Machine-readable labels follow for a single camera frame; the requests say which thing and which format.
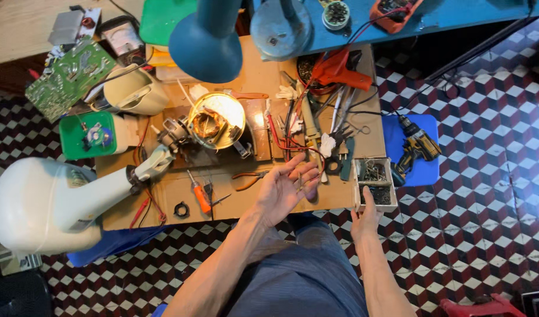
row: orange screwdriver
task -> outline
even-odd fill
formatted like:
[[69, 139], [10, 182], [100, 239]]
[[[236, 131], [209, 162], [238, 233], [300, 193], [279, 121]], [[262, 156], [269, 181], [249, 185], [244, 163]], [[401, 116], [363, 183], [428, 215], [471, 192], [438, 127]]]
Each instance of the orange screwdriver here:
[[189, 177], [191, 178], [191, 189], [193, 189], [193, 192], [195, 192], [195, 197], [199, 202], [199, 206], [201, 206], [201, 211], [208, 214], [211, 211], [211, 206], [209, 205], [207, 193], [203, 190], [203, 187], [199, 184], [199, 182], [193, 178], [189, 170], [187, 170], [187, 174], [189, 174]]

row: green circuit board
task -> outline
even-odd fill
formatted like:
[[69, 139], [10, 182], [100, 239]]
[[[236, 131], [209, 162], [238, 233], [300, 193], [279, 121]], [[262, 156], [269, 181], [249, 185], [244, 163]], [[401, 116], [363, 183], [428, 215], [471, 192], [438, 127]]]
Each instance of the green circuit board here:
[[25, 96], [54, 122], [84, 97], [91, 86], [105, 77], [115, 60], [89, 37], [76, 43], [25, 91]]

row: pliers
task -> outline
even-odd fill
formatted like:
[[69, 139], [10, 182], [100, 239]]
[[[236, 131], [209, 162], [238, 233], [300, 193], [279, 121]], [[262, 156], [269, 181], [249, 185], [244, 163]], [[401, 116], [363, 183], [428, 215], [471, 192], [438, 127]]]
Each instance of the pliers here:
[[264, 178], [264, 176], [266, 176], [266, 174], [268, 173], [268, 171], [261, 171], [259, 173], [238, 173], [237, 175], [234, 175], [232, 176], [232, 179], [237, 179], [238, 177], [242, 177], [242, 176], [255, 176], [255, 178], [248, 184], [242, 186], [242, 187], [238, 187], [236, 189], [236, 191], [243, 191], [243, 190], [247, 190], [248, 188], [250, 188], [253, 184], [256, 184], [256, 182], [258, 182], [259, 179], [262, 179]]

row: hand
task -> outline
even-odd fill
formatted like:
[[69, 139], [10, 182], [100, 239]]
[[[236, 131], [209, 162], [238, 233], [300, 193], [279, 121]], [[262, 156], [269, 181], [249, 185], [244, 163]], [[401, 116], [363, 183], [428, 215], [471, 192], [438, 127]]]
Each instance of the hand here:
[[[305, 154], [298, 154], [285, 165], [275, 166], [262, 179], [262, 187], [252, 212], [260, 213], [268, 228], [285, 219], [305, 196], [314, 196], [319, 180], [313, 178], [319, 175], [319, 170], [313, 162], [297, 166], [304, 158]], [[303, 189], [297, 191], [300, 173]]]
[[379, 220], [383, 217], [383, 212], [377, 212], [369, 187], [365, 186], [363, 193], [365, 198], [364, 212], [356, 212], [354, 209], [351, 211], [352, 229], [350, 234], [354, 243], [358, 243], [366, 235], [377, 238], [377, 227], [379, 226]]

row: cordless drill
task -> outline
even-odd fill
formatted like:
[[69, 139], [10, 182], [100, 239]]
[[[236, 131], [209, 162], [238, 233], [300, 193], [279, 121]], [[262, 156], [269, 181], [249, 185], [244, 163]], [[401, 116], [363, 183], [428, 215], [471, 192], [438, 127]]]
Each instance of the cordless drill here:
[[423, 158], [428, 162], [433, 161], [442, 152], [438, 144], [407, 117], [399, 115], [399, 124], [407, 139], [402, 146], [404, 153], [401, 159], [397, 164], [391, 163], [391, 175], [393, 183], [397, 187], [401, 187], [407, 182], [406, 175], [412, 170], [415, 159]]

